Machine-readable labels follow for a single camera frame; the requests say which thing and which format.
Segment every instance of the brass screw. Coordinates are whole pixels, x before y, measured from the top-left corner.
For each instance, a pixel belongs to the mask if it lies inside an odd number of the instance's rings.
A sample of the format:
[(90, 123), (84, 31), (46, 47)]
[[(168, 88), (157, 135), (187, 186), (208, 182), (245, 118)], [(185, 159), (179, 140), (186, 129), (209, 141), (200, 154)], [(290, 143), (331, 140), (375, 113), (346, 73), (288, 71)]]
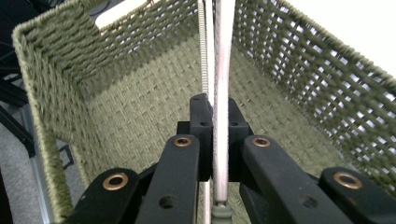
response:
[(192, 141), (190, 140), (190, 138), (187, 138), (187, 137), (179, 137), (179, 138), (175, 139), (174, 143), (178, 147), (187, 147), (187, 146), (191, 145)]
[[(337, 181), (338, 184), (349, 188), (349, 189), (361, 189), (363, 188), (363, 184), (361, 183), (361, 181), (354, 175), (351, 175), (349, 173), (345, 173), (345, 172), (337, 172), (333, 175), (335, 181)], [(342, 178), (348, 178), (351, 180), (351, 182), (346, 182), (345, 180), (343, 180)]]
[(257, 137), (253, 139), (253, 144), (258, 147), (269, 147), (271, 145), (271, 142), (266, 138)]
[(126, 183), (128, 183), (128, 175), (125, 173), (116, 173), (108, 176), (105, 181), (103, 181), (103, 188), (107, 190), (118, 190), (125, 187)]

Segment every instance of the basket bottom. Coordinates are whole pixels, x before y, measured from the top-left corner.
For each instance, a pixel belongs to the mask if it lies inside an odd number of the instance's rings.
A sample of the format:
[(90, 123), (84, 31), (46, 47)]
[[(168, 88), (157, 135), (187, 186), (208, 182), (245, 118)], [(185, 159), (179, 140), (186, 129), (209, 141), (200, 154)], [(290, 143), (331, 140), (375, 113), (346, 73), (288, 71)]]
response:
[[(189, 120), (190, 98), (200, 93), (199, 59), (196, 35), (135, 71), (126, 71), (120, 81), (87, 102), (103, 146), (100, 158), (83, 155), (90, 180), (113, 167), (141, 172), (159, 159), (166, 139), (176, 134), (177, 122)], [(237, 48), (232, 51), (230, 77), (231, 96), (254, 133), (274, 137), (312, 175), (346, 163), (300, 107), (286, 100), (271, 78)], [(247, 223), (237, 184), (230, 186), (230, 205), (233, 221)]]

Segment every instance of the gray cable tip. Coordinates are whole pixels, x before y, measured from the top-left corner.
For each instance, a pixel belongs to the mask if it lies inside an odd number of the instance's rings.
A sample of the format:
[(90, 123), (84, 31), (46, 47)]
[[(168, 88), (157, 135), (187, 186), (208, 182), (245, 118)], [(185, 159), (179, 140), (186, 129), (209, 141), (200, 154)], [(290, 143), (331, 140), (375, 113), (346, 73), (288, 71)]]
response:
[(224, 205), (213, 205), (212, 207), (212, 224), (232, 224), (233, 209)]

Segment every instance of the green woven material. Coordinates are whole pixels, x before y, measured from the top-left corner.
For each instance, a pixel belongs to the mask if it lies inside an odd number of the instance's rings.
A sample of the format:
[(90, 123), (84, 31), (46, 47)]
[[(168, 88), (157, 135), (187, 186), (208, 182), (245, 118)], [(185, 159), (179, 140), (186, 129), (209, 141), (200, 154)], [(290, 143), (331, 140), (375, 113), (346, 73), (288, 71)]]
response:
[[(73, 147), (84, 183), (157, 161), (200, 92), (196, 1), (146, 5), (98, 30), (71, 0), (14, 32), (55, 221), (71, 212), (55, 145)], [(356, 167), (396, 195), (395, 80), (282, 1), (237, 1), (231, 96), (254, 133), (309, 173)], [(248, 222), (230, 187), (235, 223)]]

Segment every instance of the basket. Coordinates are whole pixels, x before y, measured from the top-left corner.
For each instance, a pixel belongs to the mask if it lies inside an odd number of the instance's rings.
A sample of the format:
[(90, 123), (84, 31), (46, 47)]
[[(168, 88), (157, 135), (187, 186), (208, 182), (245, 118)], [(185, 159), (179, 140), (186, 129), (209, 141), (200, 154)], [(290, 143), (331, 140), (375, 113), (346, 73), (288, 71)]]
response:
[[(99, 30), (71, 0), (15, 30), (56, 222), (73, 207), (56, 139), (84, 184), (157, 161), (200, 93), (195, 0), (142, 7)], [(396, 195), (396, 82), (281, 0), (237, 0), (231, 96), (254, 133), (274, 137), (312, 175), (359, 170)], [(230, 187), (235, 223), (248, 222)]]

